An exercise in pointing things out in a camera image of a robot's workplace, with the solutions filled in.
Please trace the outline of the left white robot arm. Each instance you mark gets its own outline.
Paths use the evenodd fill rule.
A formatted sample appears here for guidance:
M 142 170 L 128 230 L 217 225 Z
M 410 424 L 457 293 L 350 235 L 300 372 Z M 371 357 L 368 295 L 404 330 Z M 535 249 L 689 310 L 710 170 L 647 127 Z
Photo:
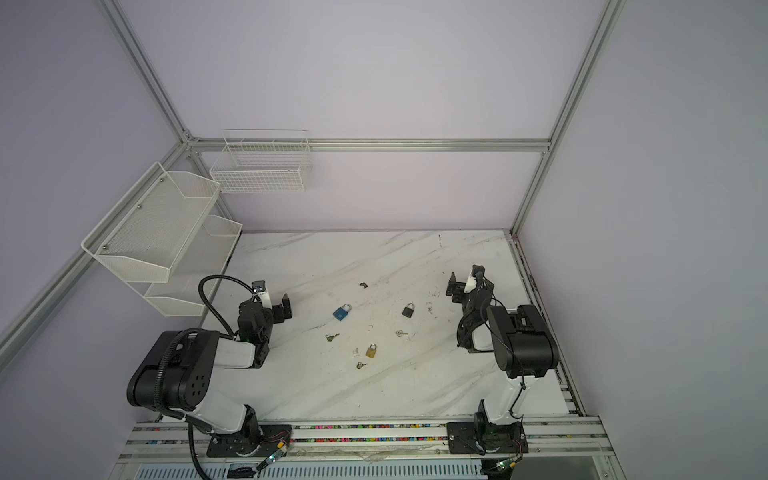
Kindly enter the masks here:
M 238 306 L 236 327 L 213 307 L 206 294 L 207 284 L 214 280 L 232 282 L 248 292 L 248 299 Z M 224 330 L 195 327 L 163 332 L 131 377 L 127 401 L 211 436 L 257 444 L 264 434 L 254 408 L 215 387 L 213 374 L 217 369 L 263 367 L 274 326 L 293 316 L 290 297 L 283 295 L 274 303 L 264 281 L 248 284 L 225 274 L 203 277 L 197 293 Z

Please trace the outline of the blue padlock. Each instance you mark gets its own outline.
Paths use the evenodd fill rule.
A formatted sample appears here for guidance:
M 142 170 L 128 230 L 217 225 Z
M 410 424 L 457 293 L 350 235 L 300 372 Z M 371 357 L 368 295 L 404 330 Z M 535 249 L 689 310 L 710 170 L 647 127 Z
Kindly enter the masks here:
M 338 321 L 343 321 L 348 316 L 351 309 L 352 307 L 350 304 L 344 304 L 333 312 L 333 317 Z

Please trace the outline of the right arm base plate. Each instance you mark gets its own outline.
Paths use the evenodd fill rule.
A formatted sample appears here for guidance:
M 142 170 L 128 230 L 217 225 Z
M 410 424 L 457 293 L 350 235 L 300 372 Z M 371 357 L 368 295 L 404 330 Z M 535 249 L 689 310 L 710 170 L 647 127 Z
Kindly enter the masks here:
M 521 422 L 509 425 L 449 422 L 446 425 L 451 454 L 526 454 L 527 435 Z

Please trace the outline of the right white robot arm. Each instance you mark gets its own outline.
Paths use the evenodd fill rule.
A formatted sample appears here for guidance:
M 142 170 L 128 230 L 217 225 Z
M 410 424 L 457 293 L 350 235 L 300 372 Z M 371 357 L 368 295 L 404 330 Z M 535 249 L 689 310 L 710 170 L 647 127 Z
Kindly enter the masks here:
M 462 307 L 457 346 L 469 353 L 491 353 L 502 373 L 499 389 L 479 402 L 463 446 L 484 454 L 502 445 L 523 448 L 523 406 L 537 381 L 557 368 L 559 348 L 537 307 L 510 311 L 494 293 L 485 267 L 474 265 L 465 281 L 449 277 L 446 295 Z

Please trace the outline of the black padlock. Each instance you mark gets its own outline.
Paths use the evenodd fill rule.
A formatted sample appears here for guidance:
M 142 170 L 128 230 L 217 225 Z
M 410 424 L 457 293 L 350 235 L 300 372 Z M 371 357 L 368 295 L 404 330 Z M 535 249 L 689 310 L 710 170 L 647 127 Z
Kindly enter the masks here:
M 402 311 L 402 315 L 404 317 L 411 318 L 413 316 L 413 314 L 414 314 L 414 311 L 415 311 L 415 305 L 413 303 L 408 303 L 404 307 L 404 309 Z

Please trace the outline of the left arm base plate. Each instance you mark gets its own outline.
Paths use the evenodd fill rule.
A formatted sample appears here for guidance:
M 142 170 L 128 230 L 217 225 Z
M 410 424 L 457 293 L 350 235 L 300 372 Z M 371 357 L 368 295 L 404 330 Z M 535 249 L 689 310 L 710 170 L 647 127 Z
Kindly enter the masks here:
M 208 458 L 266 458 L 278 450 L 279 445 L 287 447 L 293 428 L 289 424 L 259 425 L 255 435 L 239 432 L 214 434 L 206 451 Z

